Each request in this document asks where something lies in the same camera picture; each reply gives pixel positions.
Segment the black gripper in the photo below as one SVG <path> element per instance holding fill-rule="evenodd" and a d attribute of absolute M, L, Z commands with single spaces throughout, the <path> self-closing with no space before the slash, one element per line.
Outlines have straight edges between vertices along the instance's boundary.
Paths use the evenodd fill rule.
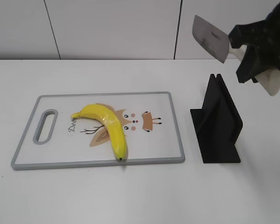
<path fill-rule="evenodd" d="M 234 49 L 247 45 L 236 71 L 239 83 L 258 83 L 256 75 L 271 68 L 280 70 L 280 2 L 264 20 L 236 25 L 228 37 Z"/>

